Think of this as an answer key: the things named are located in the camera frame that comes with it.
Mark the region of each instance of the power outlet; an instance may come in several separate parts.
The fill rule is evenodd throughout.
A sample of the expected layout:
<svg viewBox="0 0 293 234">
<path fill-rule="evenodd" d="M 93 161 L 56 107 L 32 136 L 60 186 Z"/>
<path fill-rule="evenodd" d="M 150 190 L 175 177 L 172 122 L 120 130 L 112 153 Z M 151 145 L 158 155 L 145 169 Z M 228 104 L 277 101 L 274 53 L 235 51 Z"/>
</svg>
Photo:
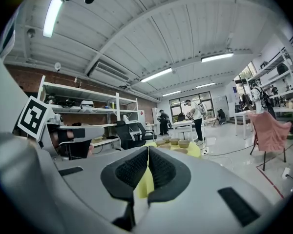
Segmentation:
<svg viewBox="0 0 293 234">
<path fill-rule="evenodd" d="M 289 173 L 290 173 L 290 169 L 286 167 L 283 171 L 282 178 L 287 179 L 286 175 L 288 175 Z"/>
</svg>

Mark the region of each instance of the bowl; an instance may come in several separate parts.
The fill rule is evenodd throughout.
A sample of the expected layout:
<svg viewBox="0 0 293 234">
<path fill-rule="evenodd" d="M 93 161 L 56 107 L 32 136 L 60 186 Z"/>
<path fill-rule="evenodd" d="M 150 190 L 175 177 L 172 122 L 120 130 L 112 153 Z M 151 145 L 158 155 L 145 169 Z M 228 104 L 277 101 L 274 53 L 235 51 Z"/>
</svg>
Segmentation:
<svg viewBox="0 0 293 234">
<path fill-rule="evenodd" d="M 165 143 L 166 141 L 162 139 L 155 142 L 156 146 L 161 146 L 161 145 L 164 145 Z"/>
<path fill-rule="evenodd" d="M 187 139 L 186 140 L 180 140 L 178 141 L 178 145 L 181 147 L 181 148 L 188 148 L 188 146 L 190 145 L 190 141 L 188 141 Z"/>
<path fill-rule="evenodd" d="M 171 146 L 170 145 L 161 145 L 161 148 L 170 149 Z"/>
<path fill-rule="evenodd" d="M 170 136 L 167 136 L 167 137 L 164 137 L 162 140 L 165 140 L 166 141 L 166 143 L 169 143 L 169 140 L 171 139 L 171 137 Z"/>
<path fill-rule="evenodd" d="M 187 149 L 182 149 L 182 148 L 176 148 L 176 149 L 173 149 L 173 151 L 176 151 L 176 152 L 179 152 L 179 153 L 183 153 L 183 154 L 187 154 L 188 153 Z"/>
<path fill-rule="evenodd" d="M 169 141 L 171 142 L 172 145 L 178 145 L 179 138 L 171 138 Z"/>
</svg>

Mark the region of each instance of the backpack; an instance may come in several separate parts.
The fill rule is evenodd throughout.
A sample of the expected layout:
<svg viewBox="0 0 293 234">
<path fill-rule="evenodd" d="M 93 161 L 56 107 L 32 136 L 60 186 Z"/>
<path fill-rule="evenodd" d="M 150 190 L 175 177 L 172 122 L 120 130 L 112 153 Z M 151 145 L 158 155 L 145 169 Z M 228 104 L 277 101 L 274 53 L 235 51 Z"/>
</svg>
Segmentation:
<svg viewBox="0 0 293 234">
<path fill-rule="evenodd" d="M 206 115 L 206 111 L 205 111 L 203 104 L 201 104 L 201 103 L 199 103 L 199 104 L 195 103 L 195 104 L 199 107 L 201 115 L 203 115 L 203 116 Z"/>
<path fill-rule="evenodd" d="M 267 104 L 271 105 L 271 101 L 269 96 L 266 94 L 265 91 L 260 92 L 258 88 L 255 88 L 259 92 L 259 99 L 260 103 L 262 104 L 263 108 L 267 108 Z"/>
</svg>

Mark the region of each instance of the red line on floor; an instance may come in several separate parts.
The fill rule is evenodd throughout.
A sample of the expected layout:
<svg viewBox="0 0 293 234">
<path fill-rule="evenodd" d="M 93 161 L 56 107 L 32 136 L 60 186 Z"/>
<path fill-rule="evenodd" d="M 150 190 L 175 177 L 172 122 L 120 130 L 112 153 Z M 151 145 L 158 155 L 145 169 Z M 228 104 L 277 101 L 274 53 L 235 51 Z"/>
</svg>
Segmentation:
<svg viewBox="0 0 293 234">
<path fill-rule="evenodd" d="M 266 180 L 269 181 L 269 183 L 275 188 L 275 190 L 279 193 L 280 197 L 282 199 L 284 199 L 284 196 L 282 195 L 282 193 L 279 191 L 279 189 L 272 183 L 272 181 L 264 174 L 264 172 L 262 170 L 260 170 L 258 168 L 258 166 L 256 166 L 256 168 L 260 171 L 260 173 L 266 178 Z"/>
</svg>

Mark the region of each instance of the white table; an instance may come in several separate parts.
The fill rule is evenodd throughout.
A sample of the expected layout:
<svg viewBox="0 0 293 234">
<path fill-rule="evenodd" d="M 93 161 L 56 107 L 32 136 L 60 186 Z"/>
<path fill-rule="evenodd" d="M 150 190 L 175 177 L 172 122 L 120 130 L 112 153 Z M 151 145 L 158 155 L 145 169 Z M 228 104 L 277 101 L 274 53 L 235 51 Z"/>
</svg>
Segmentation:
<svg viewBox="0 0 293 234">
<path fill-rule="evenodd" d="M 174 137 L 177 138 L 177 128 L 183 127 L 182 132 L 190 132 L 191 141 L 193 141 L 192 120 L 175 122 L 172 124 Z"/>
<path fill-rule="evenodd" d="M 237 136 L 238 135 L 238 129 L 237 129 L 237 119 L 236 117 L 237 116 L 242 116 L 243 118 L 243 139 L 246 139 L 245 137 L 245 121 L 246 121 L 246 114 L 247 113 L 256 113 L 256 110 L 247 110 L 247 111 L 242 111 L 242 112 L 239 112 L 239 113 L 235 113 L 234 114 L 234 124 L 235 124 L 235 135 Z"/>
<path fill-rule="evenodd" d="M 154 133 L 156 134 L 156 126 L 157 126 L 157 123 L 148 124 L 148 125 L 146 125 L 146 129 L 147 130 L 152 129 L 152 130 L 154 130 Z"/>
</svg>

